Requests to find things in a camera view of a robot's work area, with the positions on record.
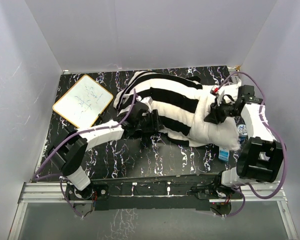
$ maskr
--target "round container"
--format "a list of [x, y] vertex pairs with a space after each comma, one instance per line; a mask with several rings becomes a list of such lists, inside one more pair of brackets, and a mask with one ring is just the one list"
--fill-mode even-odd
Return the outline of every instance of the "round container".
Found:
[[242, 144], [245, 141], [246, 137], [248, 137], [248, 129], [245, 124], [238, 125], [237, 129], [239, 132], [239, 141]]

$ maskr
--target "gray wall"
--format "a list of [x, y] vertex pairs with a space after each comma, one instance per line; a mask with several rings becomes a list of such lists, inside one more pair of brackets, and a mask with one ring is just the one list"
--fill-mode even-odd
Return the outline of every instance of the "gray wall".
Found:
[[265, 91], [266, 116], [286, 141], [284, 189], [300, 236], [300, 0], [277, 2], [242, 70]]
[[24, 0], [0, 0], [0, 240], [31, 178], [61, 69]]
[[63, 70], [240, 65], [276, 0], [25, 0]]

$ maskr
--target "gray floor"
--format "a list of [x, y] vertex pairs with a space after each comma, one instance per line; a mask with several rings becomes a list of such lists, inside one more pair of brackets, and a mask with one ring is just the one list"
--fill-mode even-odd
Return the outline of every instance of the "gray floor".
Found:
[[[232, 211], [241, 202], [233, 203]], [[277, 202], [247, 202], [221, 219], [191, 209], [95, 211], [84, 220], [65, 203], [29, 203], [19, 240], [285, 240]]]

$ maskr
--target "whiteboard frame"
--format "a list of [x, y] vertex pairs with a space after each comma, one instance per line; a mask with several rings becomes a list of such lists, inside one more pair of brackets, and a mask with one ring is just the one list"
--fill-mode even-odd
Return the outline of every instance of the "whiteboard frame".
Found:
[[[79, 126], [77, 126], [76, 124], [74, 124], [72, 121], [70, 121], [69, 119], [67, 119], [65, 116], [63, 116], [61, 113], [59, 113], [57, 110], [55, 110], [55, 105], [57, 105], [58, 104], [58, 102], [59, 101], [61, 101], [61, 99], [65, 96], [65, 95], [67, 95], [67, 93], [77, 84], [77, 83], [79, 83], [80, 81], [81, 81], [81, 79], [83, 79], [85, 76], [87, 76], [87, 77], [89, 77], [92, 81], [94, 81], [96, 84], [98, 84], [101, 88], [103, 88], [106, 92], [108, 92], [111, 96], [112, 96], [112, 98], [110, 99], [110, 101], [107, 103], [107, 105], [104, 107], [104, 109], [102, 109], [102, 111], [99, 113], [99, 114], [102, 114], [105, 110], [106, 110], [106, 108], [109, 106], [109, 104], [112, 102], [112, 100], [114, 99], [114, 95], [111, 93], [111, 92], [109, 92], [107, 89], [105, 89], [102, 85], [100, 85], [97, 81], [95, 81], [92, 77], [90, 77], [89, 75], [87, 75], [87, 74], [84, 74], [72, 87], [70, 87], [70, 89], [68, 90], [68, 91], [66, 91], [66, 93], [62, 96], [62, 97], [60, 97], [60, 99], [58, 100], [58, 101], [56, 101], [54, 104], [53, 104], [53, 106], [52, 106], [52, 110], [53, 111], [55, 111], [57, 114], [59, 114], [61, 117], [63, 117], [65, 120], [67, 120], [69, 123], [71, 123], [72, 125], [74, 125], [76, 128], [80, 128]], [[96, 119], [93, 121], [93, 123], [90, 125], [90, 127], [92, 127], [94, 124], [95, 124], [95, 122], [97, 121], [97, 119], [99, 118], [99, 114], [98, 114], [98, 116], [96, 117]]]

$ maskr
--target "black marble table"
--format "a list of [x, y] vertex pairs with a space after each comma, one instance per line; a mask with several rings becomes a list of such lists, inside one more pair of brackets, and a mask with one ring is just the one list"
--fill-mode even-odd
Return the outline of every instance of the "black marble table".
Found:
[[[220, 84], [228, 75], [226, 66], [189, 67], [156, 69], [155, 71], [180, 77], [198, 76], [206, 85]], [[64, 74], [60, 77], [55, 101], [62, 97], [76, 81], [88, 74], [114, 96], [127, 85], [135, 71], [96, 72]], [[102, 123], [117, 115], [113, 103], [102, 116]], [[68, 121], [53, 112], [45, 141], [45, 150], [49, 149], [57, 135]], [[82, 161], [82, 168], [89, 178], [154, 177], [180, 174], [217, 173], [236, 165], [238, 152], [231, 152], [229, 162], [218, 160], [219, 148], [213, 144], [202, 147], [185, 147], [171, 143], [163, 133], [144, 135], [141, 139], [110, 141], [88, 150]], [[50, 162], [40, 174], [59, 173]], [[59, 181], [51, 177], [47, 181]]]

